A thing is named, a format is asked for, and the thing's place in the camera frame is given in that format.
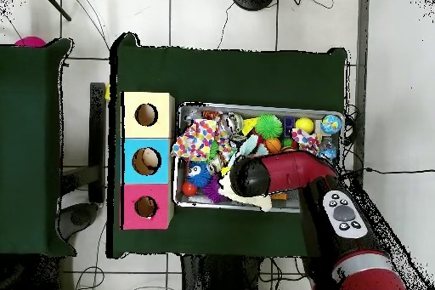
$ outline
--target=round hole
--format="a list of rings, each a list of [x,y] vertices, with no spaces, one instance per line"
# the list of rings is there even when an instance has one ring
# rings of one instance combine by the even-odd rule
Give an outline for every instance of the round hole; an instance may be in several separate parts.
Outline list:
[[[157,211],[157,204],[151,196],[142,196],[134,203],[134,210],[143,218],[151,218]]]
[[[132,165],[137,173],[152,175],[161,166],[161,156],[150,147],[139,149],[133,155]]]
[[[139,125],[153,126],[157,122],[157,109],[152,104],[142,104],[136,109],[134,117]]]

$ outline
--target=green spiky ball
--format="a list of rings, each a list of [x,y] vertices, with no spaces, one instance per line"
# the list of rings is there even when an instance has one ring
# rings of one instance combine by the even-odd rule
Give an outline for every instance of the green spiky ball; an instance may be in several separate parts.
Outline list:
[[[256,133],[267,139],[278,138],[282,134],[282,122],[272,114],[263,114],[255,126]]]
[[[291,147],[292,143],[293,143],[293,140],[290,138],[283,138],[282,139],[282,147]]]
[[[213,160],[216,157],[216,154],[218,153],[218,143],[216,140],[213,140],[212,146],[210,146],[210,154],[208,154],[208,162]]]

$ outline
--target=shape sorter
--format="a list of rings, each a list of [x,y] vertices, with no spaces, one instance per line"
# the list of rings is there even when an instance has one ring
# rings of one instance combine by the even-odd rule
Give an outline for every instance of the shape sorter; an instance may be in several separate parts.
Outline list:
[[[123,230],[167,229],[173,216],[175,102],[168,93],[121,92]]]

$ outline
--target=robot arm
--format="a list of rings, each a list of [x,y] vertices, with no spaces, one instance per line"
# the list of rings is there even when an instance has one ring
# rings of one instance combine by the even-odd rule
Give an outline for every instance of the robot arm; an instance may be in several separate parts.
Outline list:
[[[313,290],[406,290],[356,201],[325,160],[291,151],[245,158],[231,168],[239,196],[299,189],[305,270]]]

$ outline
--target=metal tray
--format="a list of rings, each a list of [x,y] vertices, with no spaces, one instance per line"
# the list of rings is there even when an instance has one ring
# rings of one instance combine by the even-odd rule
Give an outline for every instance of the metal tray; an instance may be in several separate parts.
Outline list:
[[[283,117],[309,117],[312,120],[321,120],[325,115],[335,115],[342,122],[342,128],[340,130],[340,135],[333,136],[333,142],[337,147],[337,159],[342,158],[342,146],[340,143],[344,140],[345,125],[344,116],[340,112],[334,111],[312,111],[312,110],[298,110],[298,109],[285,109],[285,108],[275,108],[275,107],[262,107],[262,106],[246,106],[246,105],[225,105],[225,104],[210,104],[210,103],[189,103],[184,102],[178,108],[178,135],[182,134],[188,127],[189,122],[184,120],[190,112],[196,109],[198,111],[221,111],[221,112],[235,112],[240,114],[244,119],[258,117],[261,114],[269,113],[276,115],[279,119]],[[236,210],[253,210],[260,211],[259,207],[242,204],[240,202],[220,202],[215,204],[211,202],[207,196],[201,193],[196,194],[196,196],[191,196],[190,199],[195,199],[195,202],[189,200],[189,196],[183,194],[181,188],[184,182],[185,173],[185,161],[178,157],[175,157],[174,163],[174,173],[173,173],[173,201],[180,207],[191,207],[191,208],[221,208],[221,209],[236,209]],[[287,201],[283,200],[272,200],[272,208],[269,212],[272,213],[299,213],[299,195],[297,190],[289,190]]]

